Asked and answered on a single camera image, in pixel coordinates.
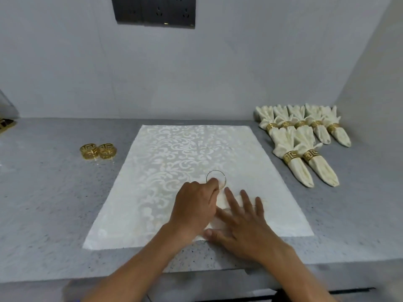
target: damask pattern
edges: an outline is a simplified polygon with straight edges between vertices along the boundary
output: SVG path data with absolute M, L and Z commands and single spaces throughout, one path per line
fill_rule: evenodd
M 213 169 L 224 172 L 234 193 L 260 196 L 280 235 L 313 235 L 248 126 L 142 126 L 83 247 L 144 246 L 169 220 L 183 183 L 205 183 Z M 223 193 L 217 203 L 227 206 Z

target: fingernail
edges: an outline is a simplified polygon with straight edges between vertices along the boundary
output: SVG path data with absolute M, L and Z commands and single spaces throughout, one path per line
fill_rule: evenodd
M 204 231 L 204 236 L 207 238 L 211 237 L 212 234 L 213 234 L 213 232 L 210 229 L 207 229 Z

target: white wall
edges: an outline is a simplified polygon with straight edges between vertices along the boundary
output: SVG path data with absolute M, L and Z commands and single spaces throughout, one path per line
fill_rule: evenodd
M 340 98 L 342 123 L 378 153 L 403 164 L 403 0 L 392 0 Z
M 111 0 L 1 0 L 0 89 L 22 117 L 251 119 L 333 103 L 390 0 L 197 0 L 196 28 Z

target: person's left hand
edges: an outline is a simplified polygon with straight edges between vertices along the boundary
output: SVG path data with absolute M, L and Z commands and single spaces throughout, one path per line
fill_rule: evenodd
M 186 244 L 199 234 L 216 213 L 219 181 L 211 178 L 207 183 L 185 182 L 179 190 L 167 225 L 177 232 Z

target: hand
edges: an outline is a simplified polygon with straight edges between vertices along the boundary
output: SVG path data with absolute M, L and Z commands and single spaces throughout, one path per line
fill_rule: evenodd
M 189 244 L 207 227 L 216 213 L 219 181 L 211 178 L 207 183 L 185 182 L 179 190 L 167 225 L 179 232 Z
M 204 238 L 222 244 L 240 258 L 257 261 L 268 269 L 273 268 L 280 256 L 292 250 L 291 246 L 284 243 L 267 225 L 259 197 L 256 198 L 255 212 L 248 195 L 242 190 L 242 210 L 230 189 L 226 187 L 224 191 L 232 215 L 217 208 L 216 216 L 226 223 L 232 237 L 225 236 L 220 230 L 207 229 Z

